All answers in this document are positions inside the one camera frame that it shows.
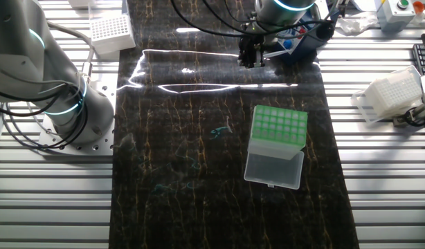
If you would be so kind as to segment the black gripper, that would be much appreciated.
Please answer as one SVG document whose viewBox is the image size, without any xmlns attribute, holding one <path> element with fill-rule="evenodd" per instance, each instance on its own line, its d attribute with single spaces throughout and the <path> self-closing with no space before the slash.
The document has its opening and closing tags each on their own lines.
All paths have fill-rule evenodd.
<svg viewBox="0 0 425 249">
<path fill-rule="evenodd" d="M 239 66 L 243 66 L 245 68 L 253 68 L 254 67 L 264 67 L 264 51 L 263 44 L 265 42 L 265 36 L 258 35 L 244 35 L 240 38 L 239 41 L 239 57 L 238 63 Z M 254 61 L 253 61 L 253 53 L 250 48 L 254 48 Z"/>
</svg>

